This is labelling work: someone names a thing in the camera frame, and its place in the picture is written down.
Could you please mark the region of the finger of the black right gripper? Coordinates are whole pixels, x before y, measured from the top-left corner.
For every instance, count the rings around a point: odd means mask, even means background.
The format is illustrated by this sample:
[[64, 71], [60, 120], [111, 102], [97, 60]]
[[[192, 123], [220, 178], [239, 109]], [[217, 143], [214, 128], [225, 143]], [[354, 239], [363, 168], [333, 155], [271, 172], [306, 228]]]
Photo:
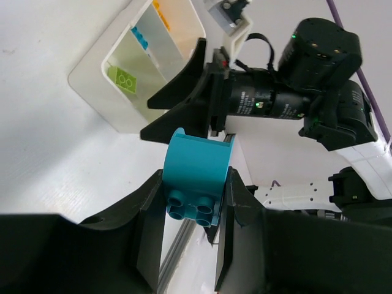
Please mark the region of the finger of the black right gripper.
[[188, 135], [206, 138], [212, 112], [212, 82], [210, 73], [203, 74], [188, 97], [144, 127], [140, 138], [167, 144], [178, 128]]
[[204, 71], [207, 41], [198, 38], [192, 56], [184, 68], [147, 101], [149, 109], [171, 110], [194, 90]]

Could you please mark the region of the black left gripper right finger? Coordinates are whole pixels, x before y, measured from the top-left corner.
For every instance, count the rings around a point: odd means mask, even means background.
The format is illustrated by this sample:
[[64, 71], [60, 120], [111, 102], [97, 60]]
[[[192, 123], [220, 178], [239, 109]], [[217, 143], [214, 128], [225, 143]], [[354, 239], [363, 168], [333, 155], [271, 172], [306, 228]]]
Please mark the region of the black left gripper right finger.
[[265, 208], [231, 168], [220, 217], [219, 293], [390, 293], [391, 201], [352, 168], [333, 175], [343, 220]]

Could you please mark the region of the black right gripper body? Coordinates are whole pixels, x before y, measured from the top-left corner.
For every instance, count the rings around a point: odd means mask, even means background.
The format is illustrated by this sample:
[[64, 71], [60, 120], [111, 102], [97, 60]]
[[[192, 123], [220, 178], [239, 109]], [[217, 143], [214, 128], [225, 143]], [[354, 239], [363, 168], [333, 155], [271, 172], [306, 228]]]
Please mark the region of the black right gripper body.
[[359, 37], [323, 18], [295, 28], [278, 62], [264, 69], [235, 61], [210, 126], [220, 132], [228, 116], [302, 121], [299, 131], [335, 151], [378, 139], [371, 105], [352, 75], [362, 64]]

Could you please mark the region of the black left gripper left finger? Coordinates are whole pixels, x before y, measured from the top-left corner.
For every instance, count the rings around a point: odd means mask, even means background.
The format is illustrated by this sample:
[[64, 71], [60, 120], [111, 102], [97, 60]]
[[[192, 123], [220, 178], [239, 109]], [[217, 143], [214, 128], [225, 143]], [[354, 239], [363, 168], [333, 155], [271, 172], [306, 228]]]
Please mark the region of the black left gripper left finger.
[[3, 214], [1, 292], [156, 293], [164, 225], [161, 170], [80, 223]]

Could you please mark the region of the long teal lego brick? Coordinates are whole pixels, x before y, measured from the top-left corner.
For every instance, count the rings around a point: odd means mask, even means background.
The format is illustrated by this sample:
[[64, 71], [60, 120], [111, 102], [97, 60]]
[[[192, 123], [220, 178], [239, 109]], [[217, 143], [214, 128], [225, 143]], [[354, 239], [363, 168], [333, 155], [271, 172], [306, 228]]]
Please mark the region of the long teal lego brick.
[[149, 47], [148, 41], [144, 38], [143, 34], [138, 30], [136, 26], [130, 29], [132, 34], [135, 36], [135, 38], [138, 40], [139, 44], [144, 50], [147, 50]]

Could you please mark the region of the small lime lego brick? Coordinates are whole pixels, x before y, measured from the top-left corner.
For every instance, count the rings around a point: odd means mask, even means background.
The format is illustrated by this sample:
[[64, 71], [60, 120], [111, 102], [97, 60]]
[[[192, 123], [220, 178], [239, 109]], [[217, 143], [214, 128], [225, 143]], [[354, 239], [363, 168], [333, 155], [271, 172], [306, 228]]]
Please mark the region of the small lime lego brick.
[[119, 67], [111, 66], [108, 69], [109, 79], [125, 94], [136, 94], [137, 78]]

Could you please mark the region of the yellow rounded lego brick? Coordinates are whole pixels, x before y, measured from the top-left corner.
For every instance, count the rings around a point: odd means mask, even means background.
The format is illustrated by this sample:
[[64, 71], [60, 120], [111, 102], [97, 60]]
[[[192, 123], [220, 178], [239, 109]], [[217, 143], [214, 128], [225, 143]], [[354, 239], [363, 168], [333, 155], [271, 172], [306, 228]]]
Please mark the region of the yellow rounded lego brick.
[[170, 25], [169, 25], [167, 19], [165, 18], [165, 16], [163, 15], [163, 13], [160, 9], [160, 4], [157, 0], [153, 0], [153, 6], [154, 6], [156, 12], [158, 13], [160, 19], [162, 20], [163, 24], [165, 25], [167, 31], [170, 31]]

